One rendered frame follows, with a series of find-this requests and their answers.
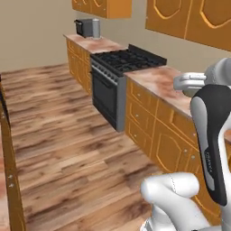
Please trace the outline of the wide orange drawer front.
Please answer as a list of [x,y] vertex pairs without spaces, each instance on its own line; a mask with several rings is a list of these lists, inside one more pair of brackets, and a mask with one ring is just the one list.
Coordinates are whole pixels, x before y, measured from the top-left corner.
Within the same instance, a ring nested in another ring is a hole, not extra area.
[[185,138],[193,145],[197,144],[197,134],[192,120],[161,99],[158,103],[156,116],[181,137]]

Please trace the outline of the orange wall cupboards large run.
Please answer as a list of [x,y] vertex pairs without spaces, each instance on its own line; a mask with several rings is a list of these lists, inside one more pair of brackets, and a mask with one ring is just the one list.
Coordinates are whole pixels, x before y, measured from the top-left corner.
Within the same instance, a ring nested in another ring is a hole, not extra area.
[[145,28],[231,51],[231,0],[147,0]]

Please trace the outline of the black and grey stove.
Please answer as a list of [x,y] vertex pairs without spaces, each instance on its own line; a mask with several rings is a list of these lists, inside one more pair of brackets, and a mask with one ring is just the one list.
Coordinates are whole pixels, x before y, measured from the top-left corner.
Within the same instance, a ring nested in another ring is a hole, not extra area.
[[167,60],[130,44],[90,55],[94,107],[117,132],[125,129],[126,72],[165,66]]

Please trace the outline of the grey toaster oven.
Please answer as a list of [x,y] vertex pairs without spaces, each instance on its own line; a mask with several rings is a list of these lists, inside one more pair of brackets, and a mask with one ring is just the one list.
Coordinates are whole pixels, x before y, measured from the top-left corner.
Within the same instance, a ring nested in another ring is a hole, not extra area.
[[97,18],[93,19],[77,19],[74,21],[76,25],[76,33],[84,38],[92,37],[93,39],[100,38],[100,21]]

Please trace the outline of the orange island cupboard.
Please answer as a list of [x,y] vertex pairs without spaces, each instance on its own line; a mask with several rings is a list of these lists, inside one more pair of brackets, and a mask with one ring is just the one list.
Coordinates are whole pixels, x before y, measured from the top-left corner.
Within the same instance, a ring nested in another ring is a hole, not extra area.
[[26,231],[9,114],[0,75],[0,231]]

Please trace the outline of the orange wall cupboards small run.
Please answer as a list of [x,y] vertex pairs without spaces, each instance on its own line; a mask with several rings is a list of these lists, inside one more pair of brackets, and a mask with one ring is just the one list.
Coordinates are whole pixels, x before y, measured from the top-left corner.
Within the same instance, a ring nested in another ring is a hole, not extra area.
[[106,19],[124,19],[132,15],[132,0],[71,0],[72,8]]

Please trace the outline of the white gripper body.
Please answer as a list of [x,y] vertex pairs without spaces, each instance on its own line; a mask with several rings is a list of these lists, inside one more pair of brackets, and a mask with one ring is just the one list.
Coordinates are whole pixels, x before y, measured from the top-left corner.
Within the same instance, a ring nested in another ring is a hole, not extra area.
[[198,89],[205,86],[206,76],[198,72],[186,72],[173,80],[175,90]]

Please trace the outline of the orange base cupboards short run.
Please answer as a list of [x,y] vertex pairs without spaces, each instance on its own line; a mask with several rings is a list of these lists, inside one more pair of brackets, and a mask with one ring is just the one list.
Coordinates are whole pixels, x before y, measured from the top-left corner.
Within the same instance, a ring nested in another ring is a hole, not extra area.
[[88,92],[91,90],[89,52],[75,42],[67,39],[70,75]]

